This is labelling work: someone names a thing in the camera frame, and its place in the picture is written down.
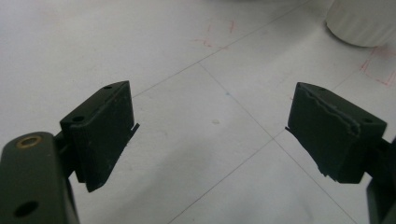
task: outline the screw hole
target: screw hole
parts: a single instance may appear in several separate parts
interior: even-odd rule
[[[28,147],[33,147],[40,143],[42,140],[42,137],[40,135],[31,135],[27,136],[25,138],[22,138],[20,141],[17,143],[18,148],[28,148]]]
[[[20,205],[14,212],[15,217],[27,217],[38,207],[38,202],[30,201]]]
[[[373,120],[372,119],[363,119],[364,120],[364,122],[366,122],[366,123],[373,123]]]
[[[80,122],[80,121],[83,121],[83,120],[84,120],[84,116],[77,116],[77,117],[73,118],[73,121],[75,121],[75,122]]]

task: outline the white cylindrical object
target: white cylindrical object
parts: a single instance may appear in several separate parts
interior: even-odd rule
[[[396,33],[396,0],[335,0],[326,22],[349,44],[381,46]]]

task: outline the red mark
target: red mark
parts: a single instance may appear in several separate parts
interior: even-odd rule
[[[228,49],[228,46],[226,46],[226,47],[219,47],[219,49]]]
[[[375,51],[376,51],[377,48],[378,48],[378,47],[373,48],[372,53],[371,53],[370,55],[373,55],[373,54],[375,53]]]
[[[361,65],[361,71],[366,72],[367,71],[367,67],[369,66],[370,60],[366,60],[366,62],[364,62],[364,64]]]
[[[373,49],[371,55],[376,55],[384,58],[391,58],[396,56],[396,51],[386,49],[383,47],[376,47]]]
[[[396,78],[396,71],[394,71],[392,74],[390,74],[390,77],[388,77],[387,81],[383,81],[378,78],[376,78],[375,81],[383,84],[384,86],[391,87],[393,85],[393,82],[395,81],[395,78]]]
[[[230,34],[233,33],[233,29],[235,28],[235,22],[231,21],[231,27],[230,27]]]
[[[212,45],[210,44],[210,41],[208,39],[204,39],[204,40],[203,39],[193,39],[192,41],[202,42],[202,43],[204,43],[205,47],[212,48]]]

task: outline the white floor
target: white floor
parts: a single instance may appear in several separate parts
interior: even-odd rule
[[[324,177],[284,131],[296,82],[325,87],[396,134],[396,41],[346,45],[330,0],[4,0],[0,143],[57,133],[106,84],[130,80],[141,124],[89,194],[82,224],[368,223],[359,185]]]

